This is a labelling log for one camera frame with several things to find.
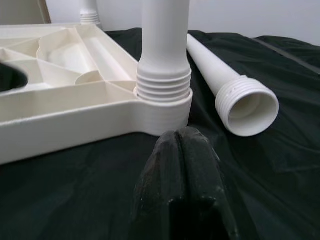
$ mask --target black cloth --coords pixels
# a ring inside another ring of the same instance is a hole
[[[278,96],[280,112],[268,130],[232,135],[188,56],[189,126],[209,139],[259,239],[320,239],[319,76],[241,35],[190,33]],[[108,34],[139,60],[141,29]],[[135,184],[157,139],[134,133],[0,166],[0,239],[127,239]]]
[[[22,88],[27,84],[28,78],[23,72],[0,63],[0,93]]]
[[[308,64],[320,68],[320,46],[280,36],[261,36],[257,37],[257,39],[284,50]]]

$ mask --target white wall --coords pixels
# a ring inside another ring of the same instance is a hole
[[[141,27],[142,0],[97,0],[105,31]],[[78,0],[47,0],[53,23],[79,22]],[[191,0],[190,30],[320,45],[320,0]]]
[[[0,0],[0,25],[43,23],[38,0]]]

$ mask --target white plastic tube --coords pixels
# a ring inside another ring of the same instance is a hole
[[[81,24],[95,24],[101,28],[97,0],[79,0]]]
[[[190,95],[187,59],[190,0],[143,0],[142,56],[137,95],[156,103],[173,103]]]
[[[187,49],[213,94],[224,126],[241,137],[257,135],[276,120],[277,96],[259,81],[239,75],[188,35]]]

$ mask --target tube opening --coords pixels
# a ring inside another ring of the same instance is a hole
[[[227,125],[235,135],[254,136],[271,126],[278,111],[279,103],[273,94],[249,94],[232,106]]]

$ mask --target dark green fabric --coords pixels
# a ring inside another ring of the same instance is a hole
[[[22,88],[27,84],[28,78],[24,73],[0,63],[0,93]]]
[[[108,34],[140,58],[141,29]],[[267,131],[234,136],[188,56],[194,92],[189,126],[210,140],[259,238],[320,239],[319,76],[238,34],[191,34],[279,98],[279,116]],[[127,239],[134,187],[157,139],[135,133],[0,166],[0,239]]]
[[[261,36],[257,37],[257,39],[284,50],[308,64],[320,68],[320,46],[280,36]]]

